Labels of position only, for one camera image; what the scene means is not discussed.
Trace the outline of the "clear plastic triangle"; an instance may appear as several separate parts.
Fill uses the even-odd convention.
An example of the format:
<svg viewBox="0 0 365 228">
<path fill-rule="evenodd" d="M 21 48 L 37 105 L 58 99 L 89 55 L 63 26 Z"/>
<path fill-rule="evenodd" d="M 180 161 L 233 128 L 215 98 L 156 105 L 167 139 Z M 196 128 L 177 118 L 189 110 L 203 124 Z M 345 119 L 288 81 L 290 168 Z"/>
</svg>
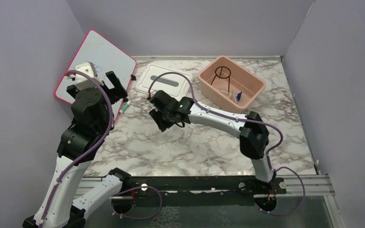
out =
<svg viewBox="0 0 365 228">
<path fill-rule="evenodd" d="M 224 94 L 225 96 L 227 96 L 228 99 L 232 100 L 235 103 L 238 103 L 239 101 L 237 101 L 237 93 L 235 92 L 230 92 L 230 91 L 225 91 L 220 89 L 219 90 L 222 94 Z"/>
</svg>

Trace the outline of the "black wire tripod stand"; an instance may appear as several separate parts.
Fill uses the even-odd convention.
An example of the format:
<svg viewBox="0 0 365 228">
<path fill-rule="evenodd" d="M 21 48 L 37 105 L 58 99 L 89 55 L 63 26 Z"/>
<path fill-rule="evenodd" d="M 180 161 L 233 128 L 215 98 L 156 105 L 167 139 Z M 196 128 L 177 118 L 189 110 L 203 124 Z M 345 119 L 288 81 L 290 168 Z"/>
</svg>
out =
<svg viewBox="0 0 365 228">
<path fill-rule="evenodd" d="M 214 71 L 214 77 L 213 77 L 210 85 L 213 85 L 216 78 L 228 80 L 228 90 L 227 91 L 229 92 L 230 84 L 231 84 L 231 70 L 226 66 L 218 66 Z"/>
</svg>

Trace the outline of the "blue hexagonal clamp piece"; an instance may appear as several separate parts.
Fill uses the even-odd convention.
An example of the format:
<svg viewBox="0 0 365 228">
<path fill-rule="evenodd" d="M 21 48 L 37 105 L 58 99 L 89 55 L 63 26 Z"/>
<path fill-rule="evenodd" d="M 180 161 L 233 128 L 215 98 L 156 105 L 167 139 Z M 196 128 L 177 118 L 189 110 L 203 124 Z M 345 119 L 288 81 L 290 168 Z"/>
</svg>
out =
<svg viewBox="0 0 365 228">
<path fill-rule="evenodd" d="M 241 100 L 241 96 L 242 96 L 242 92 L 239 92 L 239 93 L 237 93 L 237 101 L 240 101 Z"/>
</svg>

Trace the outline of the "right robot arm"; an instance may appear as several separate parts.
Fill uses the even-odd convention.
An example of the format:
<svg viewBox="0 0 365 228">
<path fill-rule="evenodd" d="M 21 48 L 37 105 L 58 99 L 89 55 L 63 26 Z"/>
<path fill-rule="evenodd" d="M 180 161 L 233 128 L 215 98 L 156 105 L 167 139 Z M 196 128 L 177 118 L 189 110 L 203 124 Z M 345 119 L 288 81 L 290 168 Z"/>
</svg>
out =
<svg viewBox="0 0 365 228">
<path fill-rule="evenodd" d="M 269 131 L 258 113 L 245 115 L 212 109 L 189 97 L 176 100 L 163 90 L 150 95 L 148 101 L 154 106 L 149 115 L 162 132 L 173 125 L 183 128 L 186 124 L 200 124 L 238 138 L 241 154 L 253 164 L 256 189 L 267 193 L 274 188 L 276 173 L 266 155 Z"/>
</svg>

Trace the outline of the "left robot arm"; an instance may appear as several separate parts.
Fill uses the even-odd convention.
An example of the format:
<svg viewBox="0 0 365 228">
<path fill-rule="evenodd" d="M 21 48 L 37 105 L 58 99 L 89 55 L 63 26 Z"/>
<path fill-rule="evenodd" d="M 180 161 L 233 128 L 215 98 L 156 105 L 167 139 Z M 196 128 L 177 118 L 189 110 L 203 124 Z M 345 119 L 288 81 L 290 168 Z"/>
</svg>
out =
<svg viewBox="0 0 365 228">
<path fill-rule="evenodd" d="M 45 199 L 37 213 L 23 221 L 23 227 L 82 228 L 107 199 L 129 192 L 131 175 L 114 168 L 99 185 L 76 197 L 87 168 L 114 127 L 112 104 L 127 97 L 127 91 L 114 72 L 106 72 L 106 77 L 112 88 L 103 81 L 92 81 L 84 89 L 75 85 L 67 88 L 75 99 L 71 105 L 74 117 L 61 135 L 55 172 Z"/>
</svg>

